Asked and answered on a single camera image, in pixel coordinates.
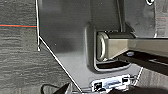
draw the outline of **metal panel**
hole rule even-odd
[[[139,9],[143,13],[144,6],[136,7],[136,4],[145,2],[139,2],[136,0],[132,2],[134,9]],[[126,12],[128,15],[126,19],[130,22],[131,26],[134,26],[134,18],[127,18],[133,13],[130,8],[127,9],[129,3],[125,4]],[[77,83],[82,91],[91,90],[90,83],[95,79],[107,78],[123,74],[137,75],[140,67],[132,64],[125,70],[110,72],[110,73],[95,73],[90,71],[88,64],[90,61],[86,57],[92,56],[91,50],[94,50],[93,32],[89,32],[89,39],[86,37],[86,25],[91,22],[91,4],[90,0],[38,0],[39,6],[39,27],[40,36],[47,43],[48,47],[52,50],[54,55],[58,57],[59,63],[63,65],[69,76]],[[135,30],[145,31],[144,26],[134,28]]]

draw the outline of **red line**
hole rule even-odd
[[[5,27],[37,27],[37,26],[29,26],[29,25],[5,25],[5,24],[0,24],[0,26],[5,26]]]

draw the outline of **gray metal sheet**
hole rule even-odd
[[[133,2],[132,5],[139,5],[139,3],[142,3],[142,6],[139,6],[141,7],[139,11],[140,14],[143,13],[143,9],[146,8],[144,7],[146,4],[145,0],[143,0],[144,2],[141,2],[141,0],[135,1],[136,2]],[[38,0],[38,6],[40,36],[83,91],[85,91],[84,88],[90,90],[90,83],[95,79],[122,74],[138,74],[140,67],[134,64],[126,70],[110,73],[98,74],[89,70],[86,60],[87,54],[85,53],[87,50],[85,27],[86,24],[91,21],[90,0]],[[144,26],[141,26],[143,21],[139,27],[136,27],[137,25],[135,25],[135,22],[137,22],[137,19],[135,20],[134,17],[131,18],[135,10],[130,10],[130,7],[128,7],[130,5],[127,5],[127,3],[125,6],[125,11],[129,11],[125,19],[130,25],[140,33],[141,31],[147,32],[146,30],[148,29],[143,29]]]

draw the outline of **black cable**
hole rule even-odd
[[[44,87],[45,87],[45,86],[50,86],[50,87],[54,87],[54,88],[60,88],[60,87],[58,87],[58,86],[54,86],[54,85],[51,85],[51,84],[43,84],[43,85],[41,86],[41,89],[40,89],[41,94],[44,94]]]

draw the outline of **wire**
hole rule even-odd
[[[40,89],[41,94],[44,94],[44,87],[45,87],[45,86],[50,86],[50,87],[54,87],[54,88],[60,88],[60,87],[58,87],[58,86],[54,86],[54,85],[51,85],[51,84],[43,84],[43,85],[41,86],[41,89]]]

